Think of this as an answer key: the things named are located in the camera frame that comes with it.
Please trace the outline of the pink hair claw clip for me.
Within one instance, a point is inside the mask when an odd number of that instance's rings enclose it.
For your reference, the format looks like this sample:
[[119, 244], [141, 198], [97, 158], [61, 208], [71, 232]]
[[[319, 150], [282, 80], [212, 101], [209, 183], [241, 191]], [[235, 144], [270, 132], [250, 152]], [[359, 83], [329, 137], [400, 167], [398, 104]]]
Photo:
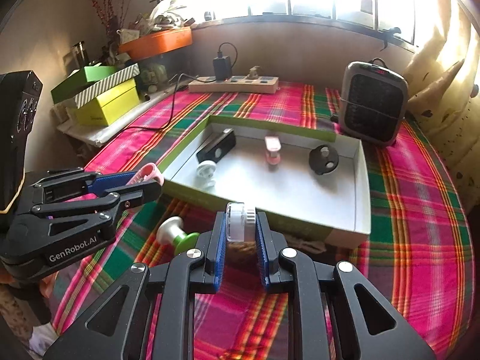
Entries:
[[136, 172], [100, 174], [95, 181], [87, 183], [87, 190], [83, 194], [72, 197], [68, 201], [91, 200], [100, 197], [107, 189], [135, 185], [147, 181], [155, 181], [159, 185], [164, 184], [164, 176], [155, 163], [147, 163]]

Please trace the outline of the white round small cap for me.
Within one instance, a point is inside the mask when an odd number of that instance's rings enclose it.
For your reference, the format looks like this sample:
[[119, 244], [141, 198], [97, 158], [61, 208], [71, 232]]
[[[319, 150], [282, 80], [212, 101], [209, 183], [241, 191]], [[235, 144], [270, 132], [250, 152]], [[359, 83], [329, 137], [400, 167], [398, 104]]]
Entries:
[[216, 163], [212, 160], [202, 161], [197, 166], [197, 178], [199, 184], [203, 188], [211, 188], [215, 185], [216, 181], [214, 175], [216, 172]]

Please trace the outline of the black rectangular device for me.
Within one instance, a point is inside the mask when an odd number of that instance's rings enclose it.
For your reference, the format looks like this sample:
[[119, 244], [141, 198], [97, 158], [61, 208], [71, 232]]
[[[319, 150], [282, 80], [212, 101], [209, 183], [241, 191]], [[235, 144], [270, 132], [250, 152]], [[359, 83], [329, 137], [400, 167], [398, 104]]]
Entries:
[[234, 130], [227, 128], [222, 133], [211, 136], [196, 153], [196, 158], [200, 164], [205, 161], [218, 164], [235, 146]]

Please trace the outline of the clear round plastic jar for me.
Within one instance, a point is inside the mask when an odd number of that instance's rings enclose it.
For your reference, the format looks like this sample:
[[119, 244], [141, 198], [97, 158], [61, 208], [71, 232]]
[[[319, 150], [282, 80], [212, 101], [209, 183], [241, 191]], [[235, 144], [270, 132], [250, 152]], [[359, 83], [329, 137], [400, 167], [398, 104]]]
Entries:
[[226, 206], [226, 237], [228, 242], [253, 242], [256, 238], [256, 208], [243, 202]]

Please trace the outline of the black round disc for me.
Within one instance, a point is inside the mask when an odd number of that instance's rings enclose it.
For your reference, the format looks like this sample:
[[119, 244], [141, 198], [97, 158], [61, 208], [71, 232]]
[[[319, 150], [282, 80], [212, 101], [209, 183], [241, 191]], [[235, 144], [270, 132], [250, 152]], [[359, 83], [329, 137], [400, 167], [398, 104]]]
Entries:
[[319, 176], [333, 172], [337, 168], [338, 163], [338, 152], [331, 145], [319, 145], [312, 149], [308, 155], [308, 165]]

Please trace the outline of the white green spool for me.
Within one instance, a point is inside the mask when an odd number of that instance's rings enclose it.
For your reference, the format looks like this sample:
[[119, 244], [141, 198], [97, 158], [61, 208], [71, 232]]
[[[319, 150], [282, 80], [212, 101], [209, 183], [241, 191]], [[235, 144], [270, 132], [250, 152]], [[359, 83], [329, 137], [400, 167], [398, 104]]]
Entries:
[[168, 218], [159, 226], [156, 240], [160, 245], [171, 245], [173, 253], [179, 255], [196, 246], [198, 232], [186, 233], [183, 230], [184, 222], [181, 217]]

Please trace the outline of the yellow green box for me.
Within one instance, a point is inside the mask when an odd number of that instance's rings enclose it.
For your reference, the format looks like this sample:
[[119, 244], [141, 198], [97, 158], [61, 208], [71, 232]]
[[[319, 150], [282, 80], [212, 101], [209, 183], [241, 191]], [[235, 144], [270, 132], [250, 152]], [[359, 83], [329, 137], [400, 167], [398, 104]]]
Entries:
[[79, 125], [106, 127], [139, 104], [140, 99], [133, 78], [98, 95], [82, 108], [76, 109], [74, 116]]

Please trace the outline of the plaid pink green tablecloth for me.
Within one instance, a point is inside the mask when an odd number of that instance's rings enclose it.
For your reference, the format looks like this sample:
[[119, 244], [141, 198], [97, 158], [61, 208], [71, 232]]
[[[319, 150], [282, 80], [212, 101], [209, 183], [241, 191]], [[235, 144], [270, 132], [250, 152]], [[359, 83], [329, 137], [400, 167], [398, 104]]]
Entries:
[[[139, 117], [87, 166], [90, 172], [134, 170], [159, 162], [191, 128], [215, 114], [327, 130], [338, 108], [332, 88], [282, 83], [273, 95], [191, 94], [181, 91]], [[445, 166], [410, 119], [394, 145], [364, 146], [372, 230], [357, 249], [332, 249], [327, 263], [351, 261], [411, 323], [438, 359], [465, 335], [475, 308], [474, 252], [465, 212]], [[62, 270], [49, 300], [53, 328], [74, 319], [134, 262], [171, 258], [155, 240], [158, 226], [180, 216], [185, 229], [208, 230], [211, 211], [163, 196], [126, 214], [115, 242]], [[287, 297], [268, 295], [257, 269], [227, 265], [222, 287], [195, 302], [197, 359], [285, 359]]]

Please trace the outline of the striped white box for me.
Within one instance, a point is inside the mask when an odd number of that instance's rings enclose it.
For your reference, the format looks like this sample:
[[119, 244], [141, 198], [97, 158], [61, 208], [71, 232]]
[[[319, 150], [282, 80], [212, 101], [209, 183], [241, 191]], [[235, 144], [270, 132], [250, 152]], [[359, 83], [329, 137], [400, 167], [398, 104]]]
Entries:
[[103, 94], [116, 86], [131, 80], [140, 74], [140, 67], [137, 63], [129, 65], [124, 69], [111, 74], [110, 76], [96, 82], [89, 88], [86, 88], [73, 98], [73, 104], [77, 109], [82, 108], [88, 102], [92, 101], [98, 95]]

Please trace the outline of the green box lid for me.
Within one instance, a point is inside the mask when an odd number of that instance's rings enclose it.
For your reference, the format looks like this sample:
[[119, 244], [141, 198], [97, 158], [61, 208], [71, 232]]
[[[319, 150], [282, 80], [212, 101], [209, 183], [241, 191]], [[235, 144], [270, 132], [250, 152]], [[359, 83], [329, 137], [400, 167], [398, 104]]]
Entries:
[[75, 70], [70, 76], [64, 79], [60, 84], [51, 90], [51, 96], [54, 104], [60, 103], [66, 99], [74, 97], [82, 90], [92, 86], [117, 71], [113, 66], [87, 66]]

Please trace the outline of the brown walnut right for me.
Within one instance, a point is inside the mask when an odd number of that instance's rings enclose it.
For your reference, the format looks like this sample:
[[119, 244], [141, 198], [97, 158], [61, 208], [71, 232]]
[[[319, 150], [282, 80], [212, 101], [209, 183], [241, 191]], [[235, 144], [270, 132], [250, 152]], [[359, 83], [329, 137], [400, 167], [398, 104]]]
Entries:
[[256, 242], [229, 242], [226, 248], [226, 263], [237, 269], [258, 268]]

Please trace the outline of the beige power strip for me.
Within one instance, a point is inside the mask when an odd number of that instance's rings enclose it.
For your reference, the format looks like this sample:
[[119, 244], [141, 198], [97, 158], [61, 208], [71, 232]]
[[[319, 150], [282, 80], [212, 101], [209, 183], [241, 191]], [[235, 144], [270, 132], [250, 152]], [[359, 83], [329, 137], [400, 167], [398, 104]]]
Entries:
[[261, 76], [255, 80], [247, 76], [232, 76], [228, 80], [214, 80], [213, 77], [199, 77], [188, 84], [191, 93], [250, 93], [275, 94], [278, 91], [279, 78]]

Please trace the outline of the green white cardboard tray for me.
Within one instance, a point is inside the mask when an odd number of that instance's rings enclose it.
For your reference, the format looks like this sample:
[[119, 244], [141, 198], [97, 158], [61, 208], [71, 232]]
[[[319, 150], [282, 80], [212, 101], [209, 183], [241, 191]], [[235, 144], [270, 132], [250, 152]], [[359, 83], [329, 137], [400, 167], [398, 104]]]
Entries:
[[[232, 128], [236, 145], [216, 165], [215, 185], [197, 178], [196, 153], [213, 135]], [[266, 136], [281, 142], [281, 162], [270, 166]], [[339, 156], [337, 168], [315, 174], [312, 149], [327, 144]], [[163, 190], [172, 197], [223, 211], [227, 203], [250, 203], [267, 214], [270, 226], [304, 240], [354, 249], [371, 234], [371, 204], [365, 151], [360, 140], [289, 124], [210, 115], [180, 138], [158, 165]]]

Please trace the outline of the black charger adapter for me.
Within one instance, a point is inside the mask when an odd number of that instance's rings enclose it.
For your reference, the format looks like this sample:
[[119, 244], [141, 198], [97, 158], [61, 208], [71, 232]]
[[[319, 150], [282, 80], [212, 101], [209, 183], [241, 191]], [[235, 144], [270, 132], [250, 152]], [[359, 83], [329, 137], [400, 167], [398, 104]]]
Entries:
[[228, 80], [232, 76], [232, 64], [229, 56], [216, 57], [212, 61], [216, 80]]

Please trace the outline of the orange tray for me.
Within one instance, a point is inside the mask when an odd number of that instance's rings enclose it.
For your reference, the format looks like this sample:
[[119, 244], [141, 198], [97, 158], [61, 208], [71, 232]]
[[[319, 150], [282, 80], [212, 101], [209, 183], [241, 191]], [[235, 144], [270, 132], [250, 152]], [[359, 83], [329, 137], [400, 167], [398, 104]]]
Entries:
[[151, 33], [120, 45], [119, 53], [126, 53], [133, 61], [148, 59], [193, 44], [190, 27]]

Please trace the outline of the small figurine plug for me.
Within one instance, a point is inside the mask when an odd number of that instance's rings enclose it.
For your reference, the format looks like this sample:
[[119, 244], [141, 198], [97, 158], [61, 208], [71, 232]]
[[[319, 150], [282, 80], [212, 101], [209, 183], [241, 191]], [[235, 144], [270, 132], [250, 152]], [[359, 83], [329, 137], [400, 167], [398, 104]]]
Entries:
[[260, 66], [253, 66], [250, 68], [247, 75], [247, 80], [257, 80], [259, 78]]

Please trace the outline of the grey black space heater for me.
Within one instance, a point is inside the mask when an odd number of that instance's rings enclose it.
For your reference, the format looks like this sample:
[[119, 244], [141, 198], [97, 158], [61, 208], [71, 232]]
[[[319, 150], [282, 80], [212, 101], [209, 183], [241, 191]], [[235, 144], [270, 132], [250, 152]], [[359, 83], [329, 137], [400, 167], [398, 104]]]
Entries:
[[378, 146], [394, 143], [408, 102], [408, 83], [380, 58], [354, 61], [343, 75], [338, 111], [341, 131]]

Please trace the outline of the cream heart curtain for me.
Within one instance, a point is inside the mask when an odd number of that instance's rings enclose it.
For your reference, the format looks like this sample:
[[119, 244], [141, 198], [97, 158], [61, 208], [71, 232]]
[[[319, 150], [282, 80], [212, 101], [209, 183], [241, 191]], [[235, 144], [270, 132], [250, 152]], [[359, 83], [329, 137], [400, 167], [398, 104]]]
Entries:
[[418, 23], [431, 33], [403, 72], [407, 110], [471, 211], [479, 205], [479, 32], [458, 0], [418, 6]]

